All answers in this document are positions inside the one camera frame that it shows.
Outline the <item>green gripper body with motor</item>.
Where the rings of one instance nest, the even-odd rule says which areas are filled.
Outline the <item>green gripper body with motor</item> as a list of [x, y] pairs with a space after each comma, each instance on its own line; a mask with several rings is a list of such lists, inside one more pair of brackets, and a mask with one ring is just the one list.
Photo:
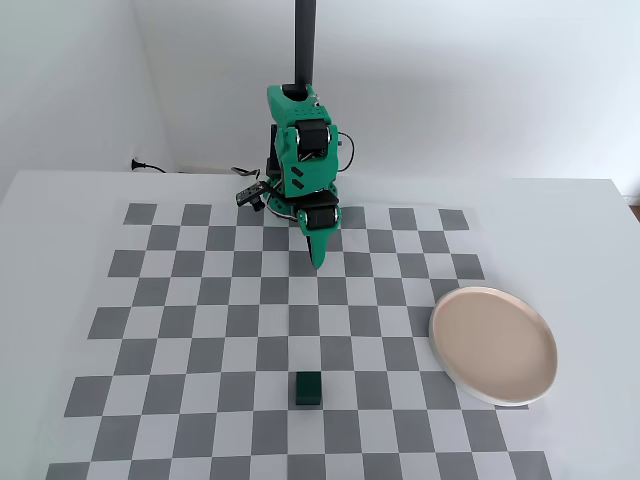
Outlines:
[[339, 199], [333, 183], [326, 189], [299, 197], [285, 197], [279, 183], [269, 185], [267, 206], [277, 216], [292, 222], [299, 222], [302, 213], [302, 225], [307, 231], [332, 228], [338, 223]]

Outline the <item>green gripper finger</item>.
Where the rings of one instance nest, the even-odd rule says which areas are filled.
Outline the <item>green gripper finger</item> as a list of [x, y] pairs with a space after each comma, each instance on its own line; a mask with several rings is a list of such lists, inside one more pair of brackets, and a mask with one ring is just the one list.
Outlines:
[[301, 232], [304, 236], [310, 236], [315, 265], [313, 267], [318, 270], [324, 263], [327, 253], [327, 247], [330, 237], [339, 230], [338, 227], [323, 228], [317, 230], [308, 230], [306, 227], [301, 227]]

